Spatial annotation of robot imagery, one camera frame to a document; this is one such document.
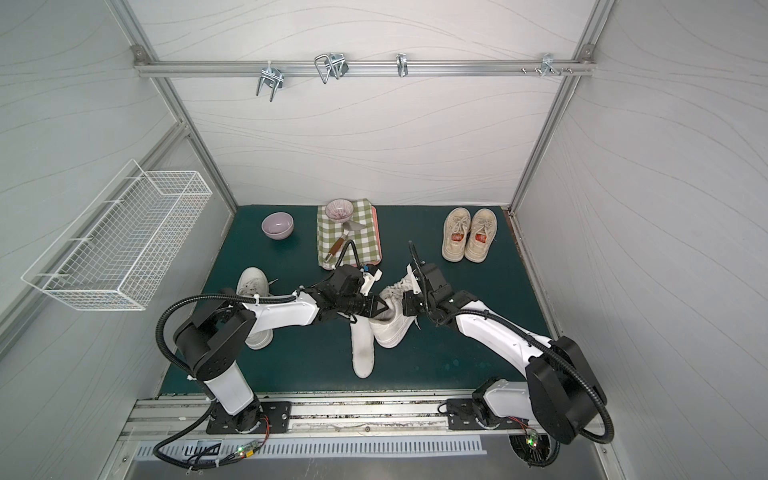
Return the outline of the white insole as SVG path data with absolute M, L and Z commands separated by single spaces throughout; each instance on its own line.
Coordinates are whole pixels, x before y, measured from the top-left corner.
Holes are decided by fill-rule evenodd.
M 369 377 L 374 369 L 374 335 L 368 319 L 359 318 L 350 325 L 352 366 L 358 378 Z

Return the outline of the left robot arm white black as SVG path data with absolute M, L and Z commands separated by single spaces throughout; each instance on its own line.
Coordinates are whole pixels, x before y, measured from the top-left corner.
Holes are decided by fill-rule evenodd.
M 226 415 L 257 411 L 259 401 L 237 365 L 246 340 L 262 331 L 308 326 L 335 315 L 358 322 L 382 313 L 386 304 L 371 293 L 381 276 L 372 264 L 342 265 L 290 295 L 242 296 L 223 290 L 179 301 L 177 308 L 202 304 L 173 334 L 182 368 Z

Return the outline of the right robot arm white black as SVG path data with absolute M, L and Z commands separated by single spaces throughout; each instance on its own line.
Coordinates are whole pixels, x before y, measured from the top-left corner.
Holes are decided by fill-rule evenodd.
M 553 439 L 571 443 L 582 436 L 609 444 L 615 425 L 607 396 L 579 345 L 567 336 L 535 334 L 492 311 L 476 295 L 456 291 L 432 263 L 407 267 L 412 292 L 406 311 L 451 325 L 506 360 L 526 379 L 532 416 Z

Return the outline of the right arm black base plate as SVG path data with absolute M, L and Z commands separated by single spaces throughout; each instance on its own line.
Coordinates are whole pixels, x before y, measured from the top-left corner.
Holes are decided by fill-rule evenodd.
M 437 412 L 447 418 L 451 431 L 519 431 L 528 425 L 522 420 L 499 417 L 481 401 L 470 398 L 448 399 L 437 407 Z

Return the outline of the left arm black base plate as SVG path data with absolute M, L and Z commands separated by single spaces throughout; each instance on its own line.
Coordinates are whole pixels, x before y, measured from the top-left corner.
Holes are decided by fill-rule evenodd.
M 286 433 L 289 427 L 292 403 L 288 401 L 261 402 L 258 407 L 249 405 L 237 415 L 229 415 L 216 402 L 206 426 L 209 435 Z

